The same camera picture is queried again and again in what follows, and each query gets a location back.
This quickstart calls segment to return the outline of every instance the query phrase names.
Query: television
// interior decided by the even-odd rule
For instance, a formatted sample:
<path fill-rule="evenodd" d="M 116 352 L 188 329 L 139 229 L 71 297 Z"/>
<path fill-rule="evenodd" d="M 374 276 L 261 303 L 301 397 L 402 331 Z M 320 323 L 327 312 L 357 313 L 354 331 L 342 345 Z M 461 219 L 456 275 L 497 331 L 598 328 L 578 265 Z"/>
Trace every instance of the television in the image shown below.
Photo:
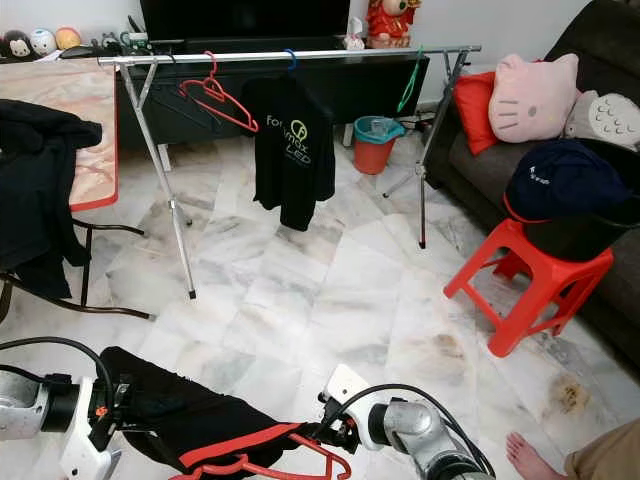
<path fill-rule="evenodd" d="M 349 0 L 140 0 L 149 40 L 344 34 Z"/>

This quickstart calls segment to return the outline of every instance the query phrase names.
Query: pink pillow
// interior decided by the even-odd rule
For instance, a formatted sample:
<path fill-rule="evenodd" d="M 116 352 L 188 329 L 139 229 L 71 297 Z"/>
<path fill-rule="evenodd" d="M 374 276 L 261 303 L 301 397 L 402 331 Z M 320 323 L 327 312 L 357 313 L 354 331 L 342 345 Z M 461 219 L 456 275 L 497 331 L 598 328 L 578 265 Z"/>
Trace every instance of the pink pillow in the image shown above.
<path fill-rule="evenodd" d="M 505 57 L 496 69 L 489 122 L 500 140 L 519 143 L 558 137 L 576 100 L 578 57 L 528 63 Z"/>

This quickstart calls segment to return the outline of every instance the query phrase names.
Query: gray robot arm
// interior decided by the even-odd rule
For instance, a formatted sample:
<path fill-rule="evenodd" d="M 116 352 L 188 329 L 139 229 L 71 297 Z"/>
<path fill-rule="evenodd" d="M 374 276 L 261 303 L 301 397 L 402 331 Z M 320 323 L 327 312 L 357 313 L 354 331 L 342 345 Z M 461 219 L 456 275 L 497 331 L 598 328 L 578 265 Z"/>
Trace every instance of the gray robot arm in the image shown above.
<path fill-rule="evenodd" d="M 346 365 L 334 371 L 321 393 L 325 419 L 335 409 L 369 387 Z M 392 399 L 382 402 L 376 394 L 351 403 L 344 414 L 355 423 L 359 443 L 368 450 L 385 445 L 409 455 L 421 480 L 491 480 L 474 456 L 449 432 L 446 420 L 429 403 Z"/>
<path fill-rule="evenodd" d="M 0 441 L 64 433 L 60 467 L 74 480 L 107 480 L 120 451 L 99 448 L 91 439 L 90 405 L 94 382 L 72 384 L 66 375 L 34 379 L 28 372 L 0 371 Z"/>

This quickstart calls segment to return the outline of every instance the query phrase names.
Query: red figurine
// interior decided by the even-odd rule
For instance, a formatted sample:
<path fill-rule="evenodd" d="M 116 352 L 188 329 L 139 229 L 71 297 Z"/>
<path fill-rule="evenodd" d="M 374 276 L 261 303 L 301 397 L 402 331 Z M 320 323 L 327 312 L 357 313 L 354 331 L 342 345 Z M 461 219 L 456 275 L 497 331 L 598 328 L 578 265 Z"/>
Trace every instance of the red figurine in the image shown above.
<path fill-rule="evenodd" d="M 408 47 L 409 25 L 421 0 L 369 0 L 369 38 L 372 48 Z"/>

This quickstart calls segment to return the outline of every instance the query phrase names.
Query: blue hanger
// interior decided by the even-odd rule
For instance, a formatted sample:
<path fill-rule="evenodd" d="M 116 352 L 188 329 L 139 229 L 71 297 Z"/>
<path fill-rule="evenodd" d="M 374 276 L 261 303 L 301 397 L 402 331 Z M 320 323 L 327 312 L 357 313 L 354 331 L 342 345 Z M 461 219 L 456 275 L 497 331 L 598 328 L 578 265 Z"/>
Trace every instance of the blue hanger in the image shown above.
<path fill-rule="evenodd" d="M 296 58 L 296 54 L 290 48 L 285 48 L 284 51 L 287 52 L 289 55 L 291 55 L 291 62 L 292 63 L 291 63 L 291 65 L 289 65 L 289 68 L 287 70 L 292 72 L 296 68 L 298 68 L 298 59 Z"/>

